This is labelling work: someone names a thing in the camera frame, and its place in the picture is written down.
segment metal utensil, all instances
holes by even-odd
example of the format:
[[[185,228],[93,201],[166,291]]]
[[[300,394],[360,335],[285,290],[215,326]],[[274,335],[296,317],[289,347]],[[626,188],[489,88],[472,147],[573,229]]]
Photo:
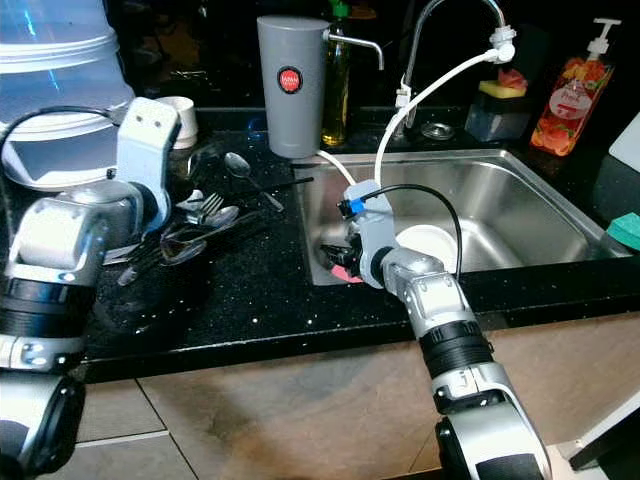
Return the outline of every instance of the metal utensil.
[[[209,195],[194,212],[187,213],[187,222],[202,225],[207,217],[214,215],[222,206],[224,199],[217,193]]]
[[[118,263],[128,262],[129,254],[138,248],[139,245],[139,243],[135,243],[133,245],[127,245],[126,247],[109,250],[104,256],[102,265],[106,267],[108,265],[117,265]]]
[[[234,152],[227,152],[224,156],[224,164],[231,175],[238,178],[244,178],[248,180],[254,188],[260,191],[260,193],[271,202],[271,205],[277,212],[282,212],[284,207],[276,200],[273,195],[264,191],[264,189],[251,177],[251,165],[242,158],[240,155]]]
[[[227,223],[225,225],[222,225],[218,228],[212,229],[210,231],[206,231],[204,233],[200,233],[199,235],[197,234],[197,231],[193,228],[191,229],[180,229],[177,230],[175,232],[171,232],[168,233],[167,235],[163,235],[163,238],[161,240],[161,242],[163,242],[167,247],[171,248],[171,245],[174,246],[182,246],[183,248],[192,244],[192,243],[196,243],[200,240],[206,240],[208,238],[214,237],[216,235],[219,235],[223,232],[226,232],[227,230],[234,228],[236,226],[240,226],[243,224],[247,224],[250,223],[253,220],[256,220],[257,218],[259,218],[260,213],[259,212],[249,212],[245,215],[242,215],[241,217],[238,217],[237,219],[235,219],[234,221]]]
[[[161,262],[161,265],[165,265],[167,267],[180,265],[181,263],[184,263],[187,260],[191,260],[193,257],[200,255],[202,252],[206,250],[206,248],[207,248],[207,241],[200,240],[184,246],[175,254],[167,255],[165,251],[164,261]]]
[[[200,203],[204,201],[204,195],[201,190],[195,189],[189,195],[189,198],[182,202],[176,203],[176,207],[187,212],[195,212],[200,208]]]
[[[314,180],[313,177],[299,178],[297,180],[291,180],[290,182],[283,182],[283,183],[276,183],[274,185],[269,185],[267,187],[264,187],[264,190],[266,192],[273,192],[273,191],[276,191],[276,190],[289,188],[289,187],[292,187],[294,185],[298,185],[300,183],[313,182],[313,180]],[[225,197],[225,199],[226,200],[235,200],[237,198],[250,197],[252,195],[257,195],[259,193],[260,193],[260,190],[256,190],[255,188],[252,188],[251,190],[247,190],[247,191],[244,191],[244,192],[238,192],[238,193],[233,193],[231,195],[227,195]]]
[[[129,252],[127,255],[129,266],[118,277],[118,285],[125,287],[135,282],[142,273],[164,259],[157,240],[157,236],[147,237]]]
[[[240,207],[236,205],[229,205],[228,207],[221,208],[214,215],[210,215],[205,218],[205,227],[220,228],[227,223],[233,222],[240,214]]]

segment blue clip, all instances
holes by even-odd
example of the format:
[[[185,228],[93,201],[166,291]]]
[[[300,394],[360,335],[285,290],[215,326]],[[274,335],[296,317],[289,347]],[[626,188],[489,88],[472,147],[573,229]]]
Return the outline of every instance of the blue clip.
[[[354,215],[356,213],[364,212],[366,210],[366,208],[364,207],[364,202],[362,201],[361,198],[356,198],[355,200],[351,200],[351,203],[349,204],[349,206],[351,207],[351,211],[353,212]]]

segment pump dispenser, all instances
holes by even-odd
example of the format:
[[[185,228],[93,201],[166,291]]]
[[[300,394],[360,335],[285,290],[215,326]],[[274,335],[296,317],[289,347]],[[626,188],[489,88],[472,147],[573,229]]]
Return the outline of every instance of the pump dispenser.
[[[593,21],[604,25],[602,33],[589,42],[588,54],[565,63],[531,136],[532,146],[560,157],[575,147],[613,74],[613,65],[604,56],[609,49],[607,35],[613,25],[622,22],[609,18]]]

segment red label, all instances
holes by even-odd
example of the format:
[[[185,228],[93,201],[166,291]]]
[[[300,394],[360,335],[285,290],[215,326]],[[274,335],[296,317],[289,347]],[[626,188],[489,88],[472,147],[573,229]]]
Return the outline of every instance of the red label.
[[[302,87],[302,75],[297,68],[281,68],[278,72],[278,84],[284,93],[296,93]]]

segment yellow sponge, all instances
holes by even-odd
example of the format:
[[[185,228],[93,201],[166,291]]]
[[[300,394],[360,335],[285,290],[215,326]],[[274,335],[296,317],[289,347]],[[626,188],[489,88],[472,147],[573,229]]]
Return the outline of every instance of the yellow sponge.
[[[526,88],[503,87],[497,80],[482,80],[478,85],[478,90],[495,98],[516,98],[524,97]]]

